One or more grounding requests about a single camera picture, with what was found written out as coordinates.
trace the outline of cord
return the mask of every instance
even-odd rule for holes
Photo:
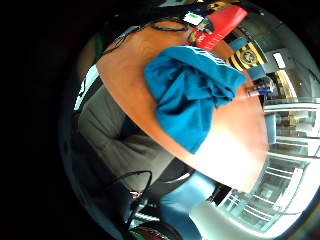
[[[176,23],[180,23],[183,25],[183,27],[180,28],[168,28],[168,27],[161,27],[159,25],[157,25],[157,23],[160,22],[164,22],[164,21],[170,21],[170,22],[176,22]],[[119,48],[127,39],[127,37],[131,34],[131,33],[135,33],[135,32],[139,32],[142,29],[144,29],[147,26],[151,26],[152,28],[156,29],[156,30],[160,30],[160,31],[172,31],[172,32],[181,32],[181,31],[187,31],[189,29],[189,24],[187,24],[186,22],[182,21],[181,19],[177,18],[177,17],[164,17],[164,18],[160,18],[151,22],[148,22],[144,25],[141,26],[134,26],[132,29],[128,29],[125,33],[121,34],[119,37],[117,37],[115,39],[115,41],[117,41],[115,43],[115,46],[113,48],[107,49],[105,50],[101,57],[111,53],[112,51],[116,50],[117,48]]]
[[[139,207],[141,201],[143,200],[143,198],[144,198],[147,190],[149,189],[149,187],[150,187],[150,185],[151,185],[152,172],[151,172],[150,170],[141,170],[141,171],[134,171],[134,172],[125,173],[125,174],[123,174],[122,176],[116,178],[112,183],[108,184],[108,186],[106,186],[106,187],[104,187],[104,188],[102,189],[102,191],[105,191],[107,188],[109,188],[109,187],[111,187],[112,185],[120,182],[120,181],[121,181],[122,179],[124,179],[124,178],[130,177],[130,176],[132,176],[132,175],[140,175],[140,174],[142,174],[142,173],[149,173],[149,178],[148,178],[147,184],[146,184],[146,186],[144,187],[141,195],[140,195],[137,199],[135,199],[134,202],[132,202],[132,205],[131,205],[132,212],[131,212],[131,214],[130,214],[128,220],[127,220],[127,223],[126,223],[126,228],[127,228],[127,229],[129,229],[130,224],[131,224],[131,222],[132,222],[132,220],[133,220],[133,217],[134,217],[134,215],[136,214],[136,212],[137,212],[137,210],[138,210],[138,207]]]
[[[165,22],[165,21],[180,23],[180,24],[183,25],[183,27],[180,27],[180,28],[168,28],[168,27],[161,27],[161,26],[157,25],[157,23],[161,23],[161,22]],[[186,24],[184,21],[182,21],[181,19],[176,18],[176,17],[160,18],[160,19],[157,19],[155,21],[151,21],[149,24],[150,24],[150,26],[152,28],[160,30],[160,31],[181,32],[181,31],[187,31],[189,29],[189,25],[188,24]]]

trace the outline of red object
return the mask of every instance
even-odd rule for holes
[[[237,5],[230,5],[206,16],[191,34],[197,47],[211,50],[248,15]]]

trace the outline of chair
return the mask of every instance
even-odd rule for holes
[[[268,134],[268,143],[275,144],[276,143],[276,114],[275,113],[266,113],[264,115],[264,119],[266,121],[267,134]]]
[[[201,240],[202,237],[190,219],[189,212],[210,197],[215,188],[211,178],[194,171],[183,184],[160,199],[161,220],[175,227],[183,239]]]

